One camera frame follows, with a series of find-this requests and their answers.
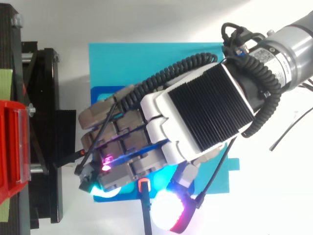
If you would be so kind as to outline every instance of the purple light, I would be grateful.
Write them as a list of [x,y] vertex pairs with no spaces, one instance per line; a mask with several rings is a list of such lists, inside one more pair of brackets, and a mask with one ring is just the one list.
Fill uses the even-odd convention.
[[113,161],[113,156],[108,154],[107,157],[104,159],[104,164],[109,164],[110,162]]
[[157,193],[151,206],[151,217],[161,229],[170,230],[179,220],[184,205],[176,194],[167,190]]

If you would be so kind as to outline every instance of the yellow-green tag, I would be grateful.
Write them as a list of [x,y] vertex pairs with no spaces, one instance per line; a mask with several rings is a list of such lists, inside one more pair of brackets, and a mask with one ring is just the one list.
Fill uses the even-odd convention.
[[12,70],[0,69],[0,99],[10,100],[12,73]]

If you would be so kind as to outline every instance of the black coiled cable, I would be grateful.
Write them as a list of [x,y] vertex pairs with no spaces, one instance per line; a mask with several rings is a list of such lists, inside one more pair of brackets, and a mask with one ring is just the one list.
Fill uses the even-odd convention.
[[187,57],[138,83],[134,90],[120,100],[123,111],[135,109],[149,93],[152,93],[160,86],[164,86],[168,81],[182,75],[188,71],[200,68],[204,65],[217,62],[217,55],[211,53],[201,53]]
[[282,92],[281,85],[275,75],[262,62],[248,54],[239,56],[238,58],[242,61],[239,66],[243,71],[252,75],[252,77],[256,79],[256,82],[270,94],[265,99],[264,105],[256,114],[252,124],[242,133],[243,137],[249,138],[257,133],[273,115],[280,101]]
[[[229,37],[225,31],[227,27],[236,29],[236,33],[233,33],[232,36]],[[245,29],[233,23],[223,24],[221,31],[222,38],[224,39],[224,54],[226,60],[233,60],[239,69],[242,69],[243,72],[251,76],[252,79],[255,79],[265,91],[269,92],[269,96],[266,97],[262,108],[256,114],[252,124],[242,133],[243,137],[249,138],[257,133],[275,112],[282,95],[281,85],[275,75],[272,74],[272,71],[261,61],[248,54],[237,56],[234,53],[240,50],[240,46],[247,41],[252,39],[259,42],[261,39],[265,38],[264,35],[251,33],[246,29],[246,35],[241,36],[241,33],[243,33]]]

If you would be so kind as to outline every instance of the black ribbed cover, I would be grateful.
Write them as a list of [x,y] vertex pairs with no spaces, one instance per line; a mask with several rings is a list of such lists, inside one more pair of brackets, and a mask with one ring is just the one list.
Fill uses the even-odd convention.
[[236,135],[254,119],[221,64],[169,96],[201,151]]

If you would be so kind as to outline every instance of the motor label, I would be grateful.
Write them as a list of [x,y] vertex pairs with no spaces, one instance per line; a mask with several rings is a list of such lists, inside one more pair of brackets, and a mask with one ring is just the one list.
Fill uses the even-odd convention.
[[275,74],[281,87],[291,81],[291,69],[286,58],[278,50],[260,47],[250,52],[250,55],[264,63]]

